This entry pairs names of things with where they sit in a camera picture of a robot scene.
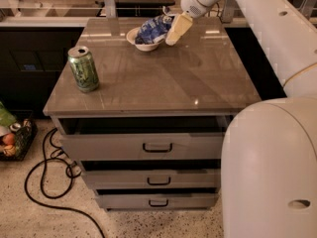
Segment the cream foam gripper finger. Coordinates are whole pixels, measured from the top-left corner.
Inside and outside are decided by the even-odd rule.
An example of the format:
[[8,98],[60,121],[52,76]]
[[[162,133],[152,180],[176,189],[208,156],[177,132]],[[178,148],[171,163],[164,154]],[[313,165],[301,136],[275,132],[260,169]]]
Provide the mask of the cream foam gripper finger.
[[191,28],[193,19],[185,12],[177,14],[167,32],[165,42],[174,46],[178,40]]

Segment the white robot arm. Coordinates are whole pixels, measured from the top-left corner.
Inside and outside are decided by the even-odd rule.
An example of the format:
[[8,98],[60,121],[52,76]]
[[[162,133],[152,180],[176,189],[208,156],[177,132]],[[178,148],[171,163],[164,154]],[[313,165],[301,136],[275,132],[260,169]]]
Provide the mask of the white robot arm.
[[[219,0],[180,0],[167,37]],[[317,238],[317,30],[287,0],[236,0],[285,97],[253,104],[222,147],[224,238]]]

